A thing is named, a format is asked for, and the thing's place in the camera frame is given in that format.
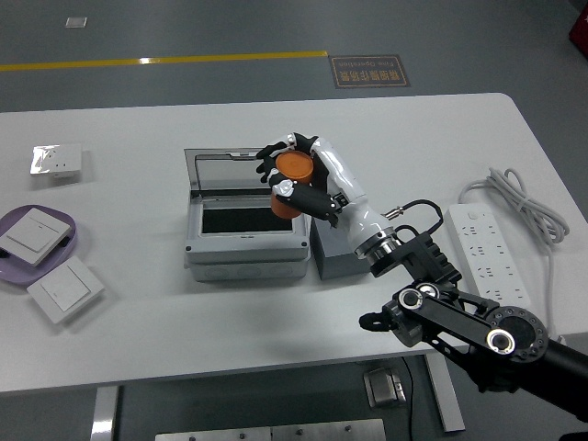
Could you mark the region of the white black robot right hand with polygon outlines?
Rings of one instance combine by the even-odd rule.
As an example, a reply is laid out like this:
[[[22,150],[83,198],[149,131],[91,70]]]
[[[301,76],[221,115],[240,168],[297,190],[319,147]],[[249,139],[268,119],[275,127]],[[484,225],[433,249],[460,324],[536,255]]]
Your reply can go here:
[[[313,160],[309,185],[297,183],[278,170],[278,156],[290,151],[301,152]],[[358,258],[367,258],[379,249],[388,252],[400,245],[390,221],[369,206],[365,191],[326,139],[290,133],[267,145],[256,157],[263,161],[256,172],[263,183],[269,184],[278,201],[342,229]]]

